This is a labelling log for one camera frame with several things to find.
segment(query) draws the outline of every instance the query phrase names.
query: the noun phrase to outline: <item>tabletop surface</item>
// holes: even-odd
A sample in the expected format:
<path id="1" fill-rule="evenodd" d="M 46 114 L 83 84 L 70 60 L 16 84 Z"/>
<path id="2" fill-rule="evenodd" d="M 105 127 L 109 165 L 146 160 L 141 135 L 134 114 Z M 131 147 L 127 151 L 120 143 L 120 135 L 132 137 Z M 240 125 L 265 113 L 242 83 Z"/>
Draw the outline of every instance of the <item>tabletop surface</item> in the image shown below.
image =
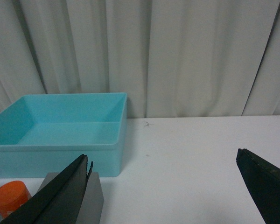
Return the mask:
<path id="1" fill-rule="evenodd" d="M 264 224 L 239 148 L 280 168 L 280 116 L 128 119 L 121 173 L 100 178 L 100 223 Z M 22 180 L 33 195 L 43 179 Z"/>

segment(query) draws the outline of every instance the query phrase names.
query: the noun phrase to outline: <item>orange cap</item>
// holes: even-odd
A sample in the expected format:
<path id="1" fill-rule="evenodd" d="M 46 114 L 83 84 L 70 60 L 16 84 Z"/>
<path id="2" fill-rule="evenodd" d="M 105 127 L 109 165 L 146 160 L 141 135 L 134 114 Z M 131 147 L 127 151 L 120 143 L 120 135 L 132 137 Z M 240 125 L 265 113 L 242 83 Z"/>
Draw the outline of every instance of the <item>orange cap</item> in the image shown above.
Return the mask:
<path id="1" fill-rule="evenodd" d="M 6 218 L 24 204 L 31 195 L 22 181 L 12 181 L 0 187 L 0 214 Z"/>

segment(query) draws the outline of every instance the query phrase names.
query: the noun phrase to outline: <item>gray box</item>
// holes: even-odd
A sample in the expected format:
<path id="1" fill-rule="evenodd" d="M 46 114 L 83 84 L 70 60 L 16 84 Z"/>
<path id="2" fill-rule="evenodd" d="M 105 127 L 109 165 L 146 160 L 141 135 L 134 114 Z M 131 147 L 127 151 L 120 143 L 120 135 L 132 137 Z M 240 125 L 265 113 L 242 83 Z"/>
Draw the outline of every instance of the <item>gray box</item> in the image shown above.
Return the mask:
<path id="1" fill-rule="evenodd" d="M 48 173 L 39 187 L 40 191 L 59 173 Z M 104 204 L 103 191 L 97 172 L 92 172 L 87 182 L 86 191 L 76 224 L 99 224 Z"/>

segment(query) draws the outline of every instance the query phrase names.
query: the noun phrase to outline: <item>white curtain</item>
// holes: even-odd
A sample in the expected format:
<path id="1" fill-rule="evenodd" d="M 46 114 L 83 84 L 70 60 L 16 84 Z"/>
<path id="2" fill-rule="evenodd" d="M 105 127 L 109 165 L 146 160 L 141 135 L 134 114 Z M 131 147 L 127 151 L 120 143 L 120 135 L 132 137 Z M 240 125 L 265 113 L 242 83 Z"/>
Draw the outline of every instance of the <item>white curtain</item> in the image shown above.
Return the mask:
<path id="1" fill-rule="evenodd" d="M 280 114 L 279 3 L 0 0 L 0 111 L 123 91 L 130 118 Z"/>

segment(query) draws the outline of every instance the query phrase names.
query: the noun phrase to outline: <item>light blue plastic tray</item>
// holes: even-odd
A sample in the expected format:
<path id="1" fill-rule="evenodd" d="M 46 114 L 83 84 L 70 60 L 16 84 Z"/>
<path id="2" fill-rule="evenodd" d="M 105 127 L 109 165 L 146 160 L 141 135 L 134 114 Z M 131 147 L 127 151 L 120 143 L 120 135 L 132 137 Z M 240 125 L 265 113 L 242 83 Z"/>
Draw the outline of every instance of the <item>light blue plastic tray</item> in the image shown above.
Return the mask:
<path id="1" fill-rule="evenodd" d="M 0 178 L 45 177 L 80 154 L 101 177 L 120 173 L 126 93 L 27 95 L 0 113 Z"/>

